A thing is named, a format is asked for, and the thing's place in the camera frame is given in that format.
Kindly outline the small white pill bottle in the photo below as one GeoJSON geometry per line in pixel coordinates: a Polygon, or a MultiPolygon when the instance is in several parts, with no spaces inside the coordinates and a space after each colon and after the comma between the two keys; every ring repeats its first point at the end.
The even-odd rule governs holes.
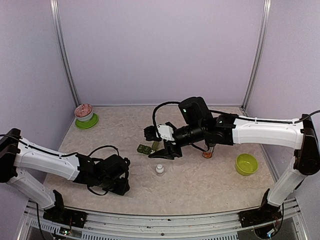
{"type": "Polygon", "coordinates": [[[155,171],[158,175],[162,175],[165,171],[165,168],[162,164],[158,164],[155,168],[155,171]]]}

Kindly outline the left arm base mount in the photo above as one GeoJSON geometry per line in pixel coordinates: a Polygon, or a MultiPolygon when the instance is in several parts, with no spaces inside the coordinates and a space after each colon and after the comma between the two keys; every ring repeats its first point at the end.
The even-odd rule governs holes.
{"type": "Polygon", "coordinates": [[[56,190],[53,190],[53,194],[53,206],[44,210],[43,218],[54,223],[83,229],[87,219],[87,213],[66,208],[62,195],[56,190]]]}

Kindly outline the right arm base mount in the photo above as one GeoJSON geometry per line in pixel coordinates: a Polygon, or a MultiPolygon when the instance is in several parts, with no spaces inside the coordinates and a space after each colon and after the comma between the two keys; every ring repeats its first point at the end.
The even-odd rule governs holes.
{"type": "Polygon", "coordinates": [[[243,210],[238,213],[239,221],[242,228],[268,223],[281,219],[283,214],[279,206],[270,205],[268,202],[268,193],[270,189],[264,193],[261,205],[258,208],[243,210]]]}

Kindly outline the green weekly pill organizer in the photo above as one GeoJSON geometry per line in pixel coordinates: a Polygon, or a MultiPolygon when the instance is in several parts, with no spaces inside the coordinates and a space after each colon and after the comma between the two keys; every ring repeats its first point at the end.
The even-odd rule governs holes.
{"type": "Polygon", "coordinates": [[[158,150],[159,145],[160,143],[157,141],[154,141],[151,146],[140,144],[136,150],[138,153],[141,153],[144,155],[150,155],[155,153],[158,150]]]}

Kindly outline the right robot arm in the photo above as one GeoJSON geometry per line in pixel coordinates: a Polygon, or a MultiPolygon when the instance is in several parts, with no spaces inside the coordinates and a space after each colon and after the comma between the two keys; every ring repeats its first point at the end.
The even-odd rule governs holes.
{"type": "Polygon", "coordinates": [[[186,125],[176,128],[172,123],[146,127],[146,141],[163,142],[164,148],[149,158],[174,160],[182,157],[182,147],[204,141],[207,147],[215,145],[262,144],[292,148],[293,158],[274,187],[266,191],[256,218],[266,222],[284,200],[307,176],[320,170],[319,142],[310,115],[301,118],[276,120],[239,116],[210,110],[205,100],[198,96],[177,103],[186,125]]]}

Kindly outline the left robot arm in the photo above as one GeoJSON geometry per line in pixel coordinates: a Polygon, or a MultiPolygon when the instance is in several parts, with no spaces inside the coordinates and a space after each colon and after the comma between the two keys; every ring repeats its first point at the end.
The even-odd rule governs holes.
{"type": "Polygon", "coordinates": [[[62,195],[50,190],[27,170],[34,169],[62,177],[88,190],[99,187],[105,193],[123,196],[129,191],[130,160],[118,153],[106,159],[78,152],[62,153],[23,138],[17,128],[0,136],[0,181],[35,201],[46,213],[63,223],[70,218],[62,195]]]}

